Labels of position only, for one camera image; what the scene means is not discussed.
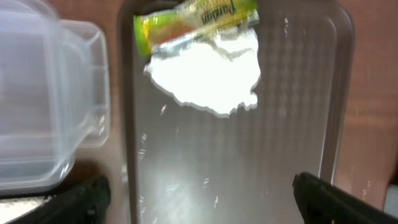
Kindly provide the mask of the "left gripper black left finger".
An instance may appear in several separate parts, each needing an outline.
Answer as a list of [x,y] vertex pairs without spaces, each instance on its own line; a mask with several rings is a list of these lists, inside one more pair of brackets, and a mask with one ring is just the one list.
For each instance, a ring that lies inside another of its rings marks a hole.
[[103,224],[111,202],[106,176],[80,183],[10,224]]

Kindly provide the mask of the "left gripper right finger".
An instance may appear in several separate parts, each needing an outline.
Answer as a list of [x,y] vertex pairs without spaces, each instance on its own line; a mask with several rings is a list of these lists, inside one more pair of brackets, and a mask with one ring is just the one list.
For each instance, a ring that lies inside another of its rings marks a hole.
[[294,199],[305,224],[397,224],[384,213],[309,172],[295,175]]

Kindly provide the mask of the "white tissue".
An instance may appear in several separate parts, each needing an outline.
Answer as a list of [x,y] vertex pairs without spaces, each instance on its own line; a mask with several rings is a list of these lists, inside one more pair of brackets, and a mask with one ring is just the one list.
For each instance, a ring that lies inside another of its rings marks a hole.
[[261,79],[259,42],[253,28],[230,28],[203,40],[153,54],[144,72],[180,106],[220,118],[257,108]]

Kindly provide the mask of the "green yellow snack wrapper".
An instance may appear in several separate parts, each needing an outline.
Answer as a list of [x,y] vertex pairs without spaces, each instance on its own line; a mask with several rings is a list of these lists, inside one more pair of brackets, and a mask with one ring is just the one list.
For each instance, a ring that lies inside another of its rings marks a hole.
[[257,23],[255,0],[191,0],[171,9],[134,16],[134,34],[147,56],[233,26]]

